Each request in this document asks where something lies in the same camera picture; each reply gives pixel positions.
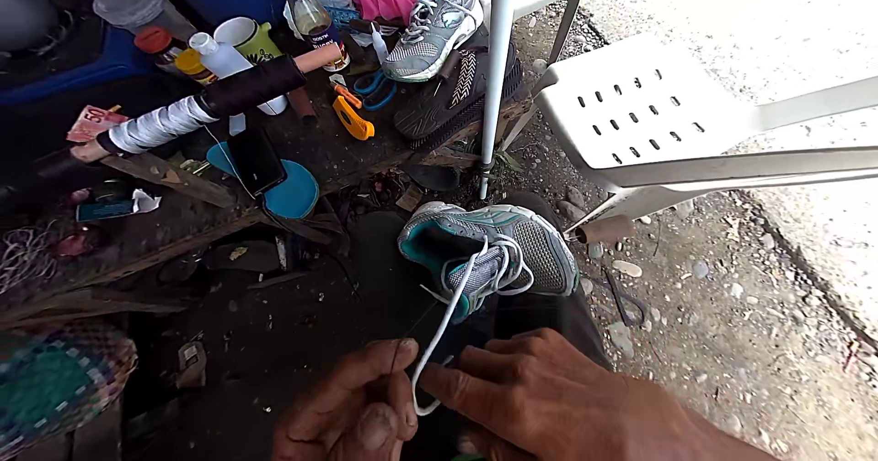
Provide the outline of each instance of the blue scissors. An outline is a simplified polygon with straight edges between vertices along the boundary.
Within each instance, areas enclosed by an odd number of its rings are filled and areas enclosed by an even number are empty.
[[[384,107],[396,95],[396,81],[388,79],[384,70],[379,69],[357,79],[354,92],[363,96],[363,109],[374,111]]]

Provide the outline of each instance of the metal pole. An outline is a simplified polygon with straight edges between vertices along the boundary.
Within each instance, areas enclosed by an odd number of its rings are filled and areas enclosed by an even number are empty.
[[[506,56],[509,52],[509,36],[512,32],[514,8],[512,0],[491,0],[491,37],[488,41],[488,89],[485,94],[485,117],[482,120],[482,165],[478,198],[488,195],[487,171],[493,161],[494,137],[497,135],[500,97],[503,93],[503,74],[506,72]]]

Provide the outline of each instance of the white plastic bottle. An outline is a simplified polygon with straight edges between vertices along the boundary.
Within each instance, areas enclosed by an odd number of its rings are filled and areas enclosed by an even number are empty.
[[[253,64],[234,47],[226,43],[217,43],[206,32],[193,34],[189,38],[189,46],[201,54],[201,64],[221,79],[253,67]],[[286,96],[278,96],[260,104],[258,108],[266,115],[279,115],[286,109],[286,105]]]

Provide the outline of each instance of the red bottle cap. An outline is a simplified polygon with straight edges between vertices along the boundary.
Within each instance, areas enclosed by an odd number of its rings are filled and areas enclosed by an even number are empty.
[[[145,53],[155,54],[167,48],[170,41],[171,37],[168,29],[150,25],[137,33],[137,36],[134,38],[134,45]]]

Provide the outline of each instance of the white shoelace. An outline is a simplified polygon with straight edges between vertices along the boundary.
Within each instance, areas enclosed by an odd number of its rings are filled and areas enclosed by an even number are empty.
[[[534,284],[534,273],[530,270],[527,264],[524,263],[524,253],[521,251],[521,245],[518,244],[513,238],[506,236],[504,234],[497,234],[500,240],[497,240],[491,243],[492,247],[499,247],[502,251],[503,258],[500,262],[500,267],[498,268],[496,274],[494,274],[491,279],[481,288],[476,290],[476,306],[472,311],[477,311],[481,308],[482,304],[485,302],[485,297],[490,295],[491,293],[497,293],[498,295],[517,295],[523,291],[527,291]],[[433,404],[426,408],[422,408],[418,405],[418,397],[415,395],[415,388],[418,385],[418,379],[421,377],[421,372],[423,372],[424,367],[427,366],[427,361],[430,356],[433,354],[433,350],[436,345],[439,344],[439,340],[442,339],[443,334],[445,334],[445,329],[448,328],[448,323],[451,321],[451,316],[454,314],[454,309],[457,307],[457,302],[460,301],[461,295],[464,294],[464,288],[466,287],[466,283],[470,280],[470,274],[472,273],[472,268],[476,264],[476,259],[481,255],[484,255],[488,252],[488,236],[484,237],[485,244],[482,246],[482,249],[477,253],[474,253],[469,261],[466,263],[464,267],[464,276],[461,277],[460,283],[454,290],[454,293],[451,296],[450,300],[445,299],[441,295],[436,294],[423,284],[421,287],[426,289],[431,295],[433,295],[439,301],[448,304],[448,308],[445,309],[445,315],[443,316],[442,322],[439,324],[439,328],[436,329],[436,334],[433,336],[433,340],[430,341],[429,346],[424,351],[423,356],[421,356],[421,361],[418,362],[418,366],[414,369],[414,376],[412,377],[412,399],[414,400],[414,411],[418,413],[418,416],[426,416],[430,413],[433,413],[436,410],[440,402],[439,400],[433,401]],[[509,274],[506,274],[509,269],[509,250],[512,249],[513,252],[518,256],[519,263],[516,265],[515,269],[513,269]],[[446,290],[450,290],[445,281],[445,269],[449,263],[455,261],[447,261],[443,265],[442,274],[442,286]],[[521,271],[524,271],[529,276],[529,281],[525,283],[521,288],[515,289],[507,289],[501,290],[510,284],[512,281],[518,279],[521,276]],[[451,360],[452,356],[449,356],[443,362],[443,365],[447,365]]]
[[[472,17],[475,21],[476,16],[472,14],[471,10],[466,9],[466,7],[462,5],[456,4],[451,0],[443,0],[448,3],[450,6],[454,6],[461,12],[464,12],[467,16]],[[401,43],[404,44],[415,44],[424,40],[423,33],[429,32],[430,27],[427,25],[427,18],[419,16],[423,10],[428,10],[430,15],[433,15],[433,8],[437,7],[438,3],[433,0],[417,0],[414,3],[414,7],[412,8],[412,12],[409,15],[409,18],[412,20],[409,24],[408,28],[405,31],[405,34],[400,38]]]

